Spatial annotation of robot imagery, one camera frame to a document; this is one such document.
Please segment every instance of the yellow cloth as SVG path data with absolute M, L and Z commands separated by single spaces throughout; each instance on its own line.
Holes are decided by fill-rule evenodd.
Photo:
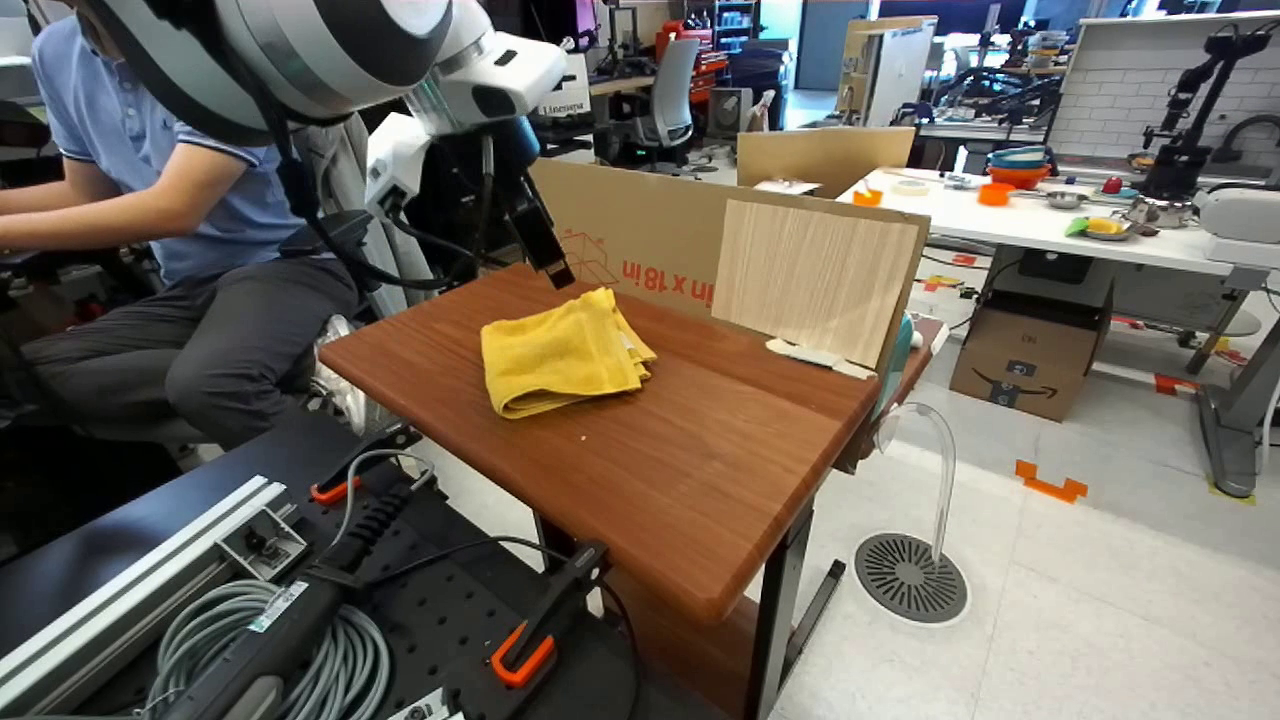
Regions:
M 634 334 L 614 287 L 481 329 L 485 390 L 502 415 L 524 419 L 587 396 L 635 394 L 656 353 Z

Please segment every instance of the gray cable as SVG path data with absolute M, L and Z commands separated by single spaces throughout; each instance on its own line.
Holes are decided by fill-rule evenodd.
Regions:
M 277 585 L 232 580 L 192 599 L 162 636 L 155 679 L 140 716 L 176 700 L 279 595 Z M 373 720 L 391 685 L 391 647 L 362 614 L 341 610 L 316 660 L 283 700 L 287 720 Z

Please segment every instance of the floor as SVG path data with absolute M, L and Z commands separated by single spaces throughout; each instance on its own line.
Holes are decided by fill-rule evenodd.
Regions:
M 964 329 L 971 305 L 954 252 L 921 261 L 912 314 Z M 1248 335 L 1210 363 L 1229 382 L 1278 319 L 1248 299 Z M 1179 363 L 1161 329 L 1118 319 L 1103 359 Z M 1190 396 L 1095 374 L 1065 423 L 948 394 L 955 344 L 941 353 L 912 407 L 955 433 L 955 498 L 945 556 L 964 574 L 970 610 L 948 623 L 883 614 L 845 577 L 802 657 L 778 720 L 912 716 L 1280 716 L 1280 449 L 1256 498 L 1229 500 L 1203 477 Z M 896 437 L 817 500 L 806 595 L 832 559 L 880 532 L 933 539 L 941 503 L 937 430 L 904 407 Z M 448 498 L 493 532 L 532 532 L 528 512 L 457 462 L 436 457 Z M 1090 489 L 1076 503 L 1020 485 Z

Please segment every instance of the person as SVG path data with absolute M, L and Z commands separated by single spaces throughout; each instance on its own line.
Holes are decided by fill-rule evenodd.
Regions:
M 92 11 L 69 8 L 32 45 L 66 176 L 0 192 L 0 248 L 150 245 L 162 287 L 29 342 L 20 359 L 44 404 L 87 437 L 238 449 L 294 404 L 283 382 L 333 315 L 357 314 L 362 287 L 316 245 L 294 252 L 303 219 L 277 147 L 238 147 L 176 120 Z

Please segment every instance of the office chair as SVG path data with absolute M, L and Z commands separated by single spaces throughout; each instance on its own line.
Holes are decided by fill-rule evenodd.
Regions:
M 678 166 L 686 166 L 686 147 L 694 139 L 687 89 L 697 52 L 701 41 L 667 45 L 665 59 L 656 63 L 648 115 L 634 115 L 596 134 L 596 139 L 606 139 L 600 157 L 610 166 L 643 166 L 661 157 L 678 157 Z

